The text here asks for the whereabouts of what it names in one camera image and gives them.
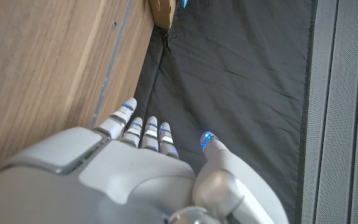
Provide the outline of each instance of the wood grain surface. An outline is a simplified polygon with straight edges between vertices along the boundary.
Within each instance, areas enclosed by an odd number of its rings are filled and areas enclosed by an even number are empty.
[[[0,163],[65,128],[90,126],[126,10],[101,119],[133,96],[153,28],[149,7],[138,0],[0,0]]]

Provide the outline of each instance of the dark cloth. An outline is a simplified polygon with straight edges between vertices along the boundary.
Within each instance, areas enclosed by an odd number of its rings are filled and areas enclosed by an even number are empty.
[[[196,174],[211,131],[260,174],[295,218],[311,0],[190,0],[155,27],[133,116],[170,124]]]

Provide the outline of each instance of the cardboard box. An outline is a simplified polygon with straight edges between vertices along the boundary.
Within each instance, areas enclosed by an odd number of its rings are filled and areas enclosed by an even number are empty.
[[[150,0],[155,25],[170,29],[177,0]]]

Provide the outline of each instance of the wooden panel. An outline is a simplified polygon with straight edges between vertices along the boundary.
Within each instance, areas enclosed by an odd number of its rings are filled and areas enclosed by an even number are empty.
[[[96,34],[96,40],[98,41],[92,46],[84,70],[85,75],[80,81],[65,128],[74,126],[90,127],[127,6],[128,0],[109,1],[104,8],[102,21]],[[114,32],[112,31],[113,22],[117,24]]]
[[[65,127],[89,127],[127,2],[0,0],[0,162]]]
[[[153,27],[149,1],[134,0],[96,124],[134,96]]]

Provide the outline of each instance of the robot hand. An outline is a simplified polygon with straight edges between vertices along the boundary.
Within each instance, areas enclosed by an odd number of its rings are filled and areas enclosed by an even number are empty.
[[[0,167],[0,223],[288,223],[277,196],[212,133],[196,177],[168,123],[127,100],[93,131],[71,128]]]

